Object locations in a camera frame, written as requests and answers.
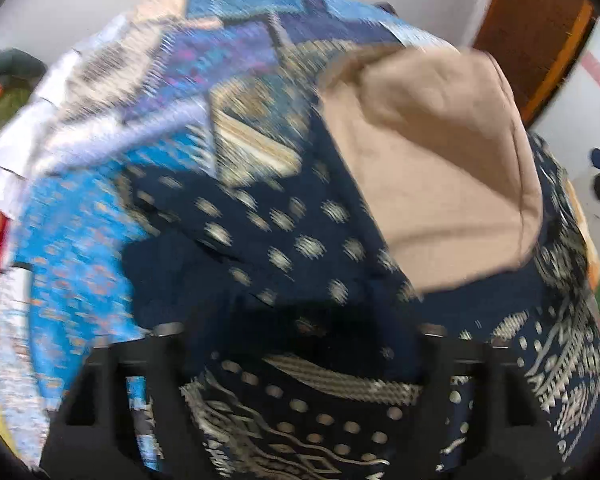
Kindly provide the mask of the green and dark clutter pile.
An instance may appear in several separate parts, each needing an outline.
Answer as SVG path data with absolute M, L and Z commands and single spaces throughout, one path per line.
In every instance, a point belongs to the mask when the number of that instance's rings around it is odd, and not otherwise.
M 0 129 L 27 103 L 47 66 L 19 49 L 0 50 Z

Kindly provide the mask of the white damaged board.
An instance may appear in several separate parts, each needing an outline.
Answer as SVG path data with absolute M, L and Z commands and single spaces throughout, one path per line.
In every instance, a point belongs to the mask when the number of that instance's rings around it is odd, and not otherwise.
M 565 167 L 600 255 L 600 201 L 593 191 L 597 170 L 590 159 L 594 148 L 600 149 L 600 20 L 566 81 L 531 130 L 542 136 Z

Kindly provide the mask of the navy patterned hoodie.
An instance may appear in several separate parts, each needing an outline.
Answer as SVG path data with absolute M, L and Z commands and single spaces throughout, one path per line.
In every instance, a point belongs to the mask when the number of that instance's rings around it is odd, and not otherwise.
M 122 252 L 134 318 L 185 326 L 178 388 L 204 471 L 419 477 L 424 324 L 507 341 L 560 469 L 576 464 L 600 430 L 585 241 L 564 170 L 524 130 L 498 64 L 352 51 L 300 115 L 308 143 L 290 177 L 122 170 L 147 231 Z M 474 385 L 451 378 L 436 478 L 464 463 Z

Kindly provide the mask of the beige orange fleece blanket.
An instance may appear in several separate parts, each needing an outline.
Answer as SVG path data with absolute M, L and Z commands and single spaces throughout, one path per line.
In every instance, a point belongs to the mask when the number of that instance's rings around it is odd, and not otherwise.
M 588 222 L 586 222 L 585 214 L 578 200 L 576 189 L 570 180 L 567 180 L 566 190 L 574 211 L 574 216 L 576 217 L 578 229 L 585 241 L 586 263 L 588 264 L 586 276 L 588 277 L 588 287 L 595 297 L 596 294 L 600 292 L 600 256 L 598 255 L 590 230 L 588 229 Z M 597 325 L 600 326 L 600 300 L 596 297 L 594 298 L 594 304 L 591 307 L 591 311 L 596 319 Z

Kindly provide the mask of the brown wooden door frame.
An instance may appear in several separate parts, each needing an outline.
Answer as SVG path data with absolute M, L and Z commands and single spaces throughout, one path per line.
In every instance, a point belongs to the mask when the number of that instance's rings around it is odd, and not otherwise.
M 596 18 L 588 0 L 491 0 L 472 46 L 500 64 L 526 126 L 568 76 Z

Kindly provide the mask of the blue patchwork bedspread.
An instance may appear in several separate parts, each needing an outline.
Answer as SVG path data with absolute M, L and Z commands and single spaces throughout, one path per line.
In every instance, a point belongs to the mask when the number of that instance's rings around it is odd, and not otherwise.
M 125 164 L 246 182 L 299 166 L 300 125 L 249 131 L 220 102 L 264 73 L 322 67 L 358 44 L 437 37 L 356 0 L 145 0 L 50 66 L 0 130 L 0 433 L 35 466 L 92 340 L 135 339 L 122 247 L 143 235 L 114 179 Z

